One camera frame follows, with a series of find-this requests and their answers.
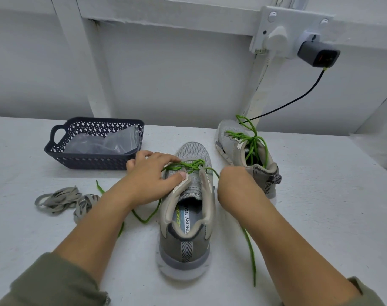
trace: sleeve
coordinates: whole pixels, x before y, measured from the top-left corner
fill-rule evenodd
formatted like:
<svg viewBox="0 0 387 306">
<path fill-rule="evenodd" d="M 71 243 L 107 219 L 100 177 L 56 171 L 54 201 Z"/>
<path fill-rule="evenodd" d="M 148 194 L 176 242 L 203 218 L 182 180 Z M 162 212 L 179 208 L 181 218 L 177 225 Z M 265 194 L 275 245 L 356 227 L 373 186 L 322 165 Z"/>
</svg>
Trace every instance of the sleeve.
<svg viewBox="0 0 387 306">
<path fill-rule="evenodd" d="M 12 284 L 0 306 L 105 306 L 110 299 L 80 267 L 44 253 Z"/>
<path fill-rule="evenodd" d="M 361 292 L 361 296 L 349 301 L 343 306 L 385 306 L 379 296 L 365 286 L 357 277 L 351 277 L 348 280 Z"/>
</svg>

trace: table surface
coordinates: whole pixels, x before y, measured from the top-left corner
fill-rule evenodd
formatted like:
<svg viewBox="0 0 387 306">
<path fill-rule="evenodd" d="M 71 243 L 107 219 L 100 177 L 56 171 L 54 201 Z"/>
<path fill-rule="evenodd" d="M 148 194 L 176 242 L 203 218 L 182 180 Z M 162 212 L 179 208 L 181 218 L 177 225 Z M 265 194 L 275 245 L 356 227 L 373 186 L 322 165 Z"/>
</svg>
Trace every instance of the table surface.
<svg viewBox="0 0 387 306">
<path fill-rule="evenodd" d="M 0 298 L 38 256 L 52 251 L 74 228 L 71 210 L 40 213 L 37 196 L 77 185 L 95 193 L 95 179 L 109 189 L 124 171 L 70 170 L 43 148 L 50 129 L 63 122 L 0 118 Z M 174 153 L 184 143 L 203 144 L 220 171 L 227 163 L 214 148 L 215 129 L 145 126 L 143 149 Z M 260 133 L 283 181 L 277 209 L 306 240 L 345 276 L 357 276 L 387 304 L 387 172 L 347 137 Z M 149 215 L 156 203 L 140 207 Z M 278 305 L 260 252 L 257 287 L 246 241 L 232 216 L 217 203 L 213 260 L 199 279 L 178 283 L 163 277 L 155 263 L 158 219 L 139 223 L 132 214 L 118 239 L 101 284 L 112 305 L 161 306 Z"/>
</svg>

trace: sneaker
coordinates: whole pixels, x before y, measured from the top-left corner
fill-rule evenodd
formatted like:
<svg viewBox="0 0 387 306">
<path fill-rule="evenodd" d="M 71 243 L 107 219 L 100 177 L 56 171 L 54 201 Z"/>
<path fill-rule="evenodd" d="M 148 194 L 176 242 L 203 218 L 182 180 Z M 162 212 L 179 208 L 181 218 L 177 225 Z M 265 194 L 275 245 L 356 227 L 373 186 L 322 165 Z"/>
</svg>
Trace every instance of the sneaker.
<svg viewBox="0 0 387 306">
<path fill-rule="evenodd" d="M 175 154 L 194 169 L 171 164 L 164 178 L 187 172 L 185 180 L 162 199 L 160 238 L 156 261 L 165 275 L 177 280 L 201 276 L 210 263 L 210 237 L 215 222 L 215 194 L 211 159 L 196 142 L 183 145 Z"/>
<path fill-rule="evenodd" d="M 245 117 L 236 117 L 239 122 L 243 119 L 248 122 L 239 124 L 234 120 L 223 120 L 215 134 L 216 148 L 230 165 L 246 168 L 271 200 L 276 197 L 276 184 L 281 183 L 277 163 L 273 161 L 264 140 L 257 136 L 252 123 Z M 252 146 L 257 146 L 257 153 Z"/>
</svg>

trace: black power adapter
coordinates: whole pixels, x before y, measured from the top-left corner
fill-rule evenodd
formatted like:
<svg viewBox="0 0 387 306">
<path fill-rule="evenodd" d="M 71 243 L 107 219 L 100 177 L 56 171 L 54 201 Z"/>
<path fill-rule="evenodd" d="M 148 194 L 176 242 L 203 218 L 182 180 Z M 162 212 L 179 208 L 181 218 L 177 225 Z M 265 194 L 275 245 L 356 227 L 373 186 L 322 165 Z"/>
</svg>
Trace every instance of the black power adapter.
<svg viewBox="0 0 387 306">
<path fill-rule="evenodd" d="M 340 51 L 332 45 L 307 41 L 301 44 L 297 55 L 316 68 L 330 68 L 337 61 Z"/>
</svg>

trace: black cable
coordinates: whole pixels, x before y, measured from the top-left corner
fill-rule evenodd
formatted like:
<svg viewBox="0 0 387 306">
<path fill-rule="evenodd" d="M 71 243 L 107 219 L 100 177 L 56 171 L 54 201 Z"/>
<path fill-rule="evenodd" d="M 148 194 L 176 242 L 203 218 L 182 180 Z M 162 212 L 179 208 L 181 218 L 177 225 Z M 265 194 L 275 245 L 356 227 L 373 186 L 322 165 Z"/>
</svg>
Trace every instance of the black cable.
<svg viewBox="0 0 387 306">
<path fill-rule="evenodd" d="M 317 84 L 319 83 L 321 77 L 323 77 L 323 74 L 324 74 L 325 70 L 326 70 L 326 68 L 325 68 L 324 70 L 321 71 L 320 76 L 319 76 L 319 78 L 317 79 L 317 81 L 315 82 L 315 84 L 313 84 L 313 87 L 311 87 L 310 90 L 308 90 L 307 92 L 305 92 L 301 97 L 298 97 L 297 99 L 295 99 L 295 100 L 293 100 L 293 101 L 291 101 L 291 102 L 289 102 L 289 103 L 287 103 L 287 104 L 285 104 L 285 105 L 283 105 L 283 106 L 280 106 L 279 108 L 276 108 L 275 110 L 272 110 L 271 112 L 268 112 L 268 113 L 262 114 L 262 115 L 260 115 L 260 116 L 254 117 L 254 118 L 252 118 L 252 119 L 250 119 L 250 120 L 254 120 L 254 119 L 257 119 L 257 118 L 260 118 L 260 117 L 267 116 L 267 115 L 269 115 L 269 114 L 271 114 L 271 113 L 274 113 L 274 112 L 278 111 L 279 109 L 282 109 L 282 108 L 284 108 L 284 107 L 290 105 L 291 103 L 294 103 L 295 101 L 298 101 L 298 100 L 302 99 L 303 97 L 305 97 L 306 95 L 308 95 L 308 94 L 309 94 L 309 93 L 317 86 Z"/>
</svg>

